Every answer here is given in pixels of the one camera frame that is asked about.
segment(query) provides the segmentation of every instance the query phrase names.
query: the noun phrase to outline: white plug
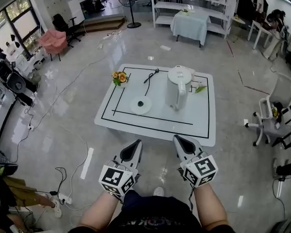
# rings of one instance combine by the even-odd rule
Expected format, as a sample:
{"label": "white plug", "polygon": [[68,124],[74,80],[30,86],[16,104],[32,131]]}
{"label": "white plug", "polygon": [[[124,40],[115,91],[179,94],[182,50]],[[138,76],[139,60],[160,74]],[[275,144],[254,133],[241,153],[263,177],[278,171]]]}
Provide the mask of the white plug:
{"label": "white plug", "polygon": [[64,194],[62,194],[62,193],[59,193],[59,194],[58,194],[58,198],[59,198],[59,200],[61,200],[61,201],[65,200],[65,202],[66,202],[67,204],[72,204],[72,198],[68,198],[66,195],[64,195]]}
{"label": "white plug", "polygon": [[107,35],[107,36],[103,37],[103,39],[104,39],[104,40],[106,40],[106,39],[109,39],[111,36],[112,36],[112,35],[111,35],[111,34],[109,34],[109,35]]}
{"label": "white plug", "polygon": [[27,129],[33,131],[34,130],[34,126],[32,124],[28,124],[27,125]]}

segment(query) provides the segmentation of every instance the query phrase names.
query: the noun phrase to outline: flower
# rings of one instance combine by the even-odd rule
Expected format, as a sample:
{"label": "flower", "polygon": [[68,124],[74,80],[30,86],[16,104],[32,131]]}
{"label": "flower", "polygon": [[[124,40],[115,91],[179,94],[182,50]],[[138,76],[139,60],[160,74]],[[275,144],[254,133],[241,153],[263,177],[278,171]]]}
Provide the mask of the flower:
{"label": "flower", "polygon": [[118,75],[118,78],[119,78],[120,82],[123,83],[126,81],[126,74],[122,72]]}
{"label": "flower", "polygon": [[113,72],[113,73],[112,73],[112,76],[113,76],[114,79],[116,79],[117,76],[118,76],[118,72]]}

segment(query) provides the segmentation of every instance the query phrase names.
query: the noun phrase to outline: glossy floor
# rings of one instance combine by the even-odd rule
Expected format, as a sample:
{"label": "glossy floor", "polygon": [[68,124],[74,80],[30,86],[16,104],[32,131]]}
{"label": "glossy floor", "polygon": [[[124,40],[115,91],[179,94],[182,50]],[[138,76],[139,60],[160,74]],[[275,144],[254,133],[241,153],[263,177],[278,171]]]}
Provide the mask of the glossy floor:
{"label": "glossy floor", "polygon": [[[235,41],[232,35],[227,40],[232,54],[226,40],[208,33],[206,44],[200,49],[197,42],[183,37],[176,42],[168,27],[154,29],[152,22],[146,20],[140,28],[126,29],[102,41],[106,33],[87,34],[81,42],[73,42],[74,48],[61,56],[61,62],[54,57],[53,62],[48,60],[40,70],[38,99],[29,111],[33,115],[32,125],[36,127],[46,111],[48,114],[20,143],[19,169],[15,177],[25,179],[28,186],[40,191],[52,191],[58,189],[61,180],[55,167],[65,167],[68,178],[60,192],[68,195],[71,191],[69,179],[87,152],[85,143],[73,135],[77,134],[94,149],[85,179],[80,178],[82,167],[79,167],[72,181],[72,206],[82,208],[102,192],[98,183],[102,166],[119,153],[123,144],[140,138],[144,143],[138,168],[142,176],[135,190],[151,195],[160,185],[167,196],[188,203],[190,186],[181,180],[176,170],[179,161],[172,142],[110,131],[94,124],[111,83],[111,72],[121,64],[183,65],[211,74],[214,79],[216,145],[205,149],[214,156],[219,167],[211,184],[228,212],[230,224],[239,233],[263,233],[282,220],[282,205],[273,197],[271,165],[275,156],[282,162],[286,158],[291,162],[291,149],[271,148],[263,141],[260,146],[253,147],[256,132],[243,126],[244,118],[254,120],[252,113],[259,109],[258,100],[265,97],[257,90],[270,93],[276,79],[276,74],[270,70],[272,63],[263,58],[259,47],[252,50],[253,42],[242,38]],[[97,49],[99,43],[103,44],[100,50]],[[160,45],[171,50],[163,50]],[[291,76],[280,58],[274,62],[272,70]],[[73,80],[75,82],[63,91]],[[31,116],[24,109],[18,103],[15,105],[2,134],[0,149],[12,161],[17,158],[17,144],[28,134]],[[282,199],[286,215],[290,216],[291,179],[284,184]],[[42,214],[38,225],[45,230],[67,231],[71,228],[69,220],[76,225],[77,215],[81,213],[82,210],[71,211],[64,206],[61,219],[54,218],[48,211]]]}

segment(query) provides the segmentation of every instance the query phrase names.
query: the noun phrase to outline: black office chair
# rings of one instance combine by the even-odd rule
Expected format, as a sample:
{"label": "black office chair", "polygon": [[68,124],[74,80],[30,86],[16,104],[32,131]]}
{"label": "black office chair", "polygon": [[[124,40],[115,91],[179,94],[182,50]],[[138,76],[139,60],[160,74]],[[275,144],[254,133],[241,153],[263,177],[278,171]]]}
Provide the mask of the black office chair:
{"label": "black office chair", "polygon": [[68,24],[65,22],[65,20],[63,19],[63,17],[60,14],[56,14],[53,17],[53,25],[55,26],[56,30],[60,31],[60,32],[66,32],[66,36],[67,36],[67,42],[68,42],[68,46],[72,47],[72,45],[70,45],[70,42],[73,40],[78,40],[79,42],[81,41],[80,39],[77,38],[75,32],[79,29],[79,25],[75,25],[74,24],[74,18],[71,18],[69,21],[72,21],[72,27],[69,27]]}

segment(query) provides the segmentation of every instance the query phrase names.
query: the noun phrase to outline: white tape strip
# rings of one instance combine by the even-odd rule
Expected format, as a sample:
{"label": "white tape strip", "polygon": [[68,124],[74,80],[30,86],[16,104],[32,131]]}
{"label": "white tape strip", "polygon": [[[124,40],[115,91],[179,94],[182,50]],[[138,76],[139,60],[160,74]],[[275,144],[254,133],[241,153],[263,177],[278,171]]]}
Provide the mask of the white tape strip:
{"label": "white tape strip", "polygon": [[87,155],[87,158],[86,158],[85,163],[83,165],[83,170],[81,173],[81,179],[83,179],[83,180],[85,180],[87,169],[88,169],[89,164],[91,163],[91,160],[92,160],[93,152],[94,152],[93,148],[88,149],[88,155]]}

